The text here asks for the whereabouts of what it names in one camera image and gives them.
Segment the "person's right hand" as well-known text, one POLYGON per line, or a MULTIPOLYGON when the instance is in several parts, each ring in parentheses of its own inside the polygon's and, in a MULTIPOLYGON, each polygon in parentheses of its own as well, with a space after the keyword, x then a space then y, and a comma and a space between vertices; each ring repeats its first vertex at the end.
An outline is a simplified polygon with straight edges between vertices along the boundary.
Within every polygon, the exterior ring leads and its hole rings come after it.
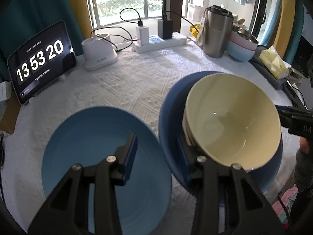
POLYGON ((310 144, 304 137, 300 138, 299 150, 301 150, 305 154, 309 154, 310 152, 310 144))

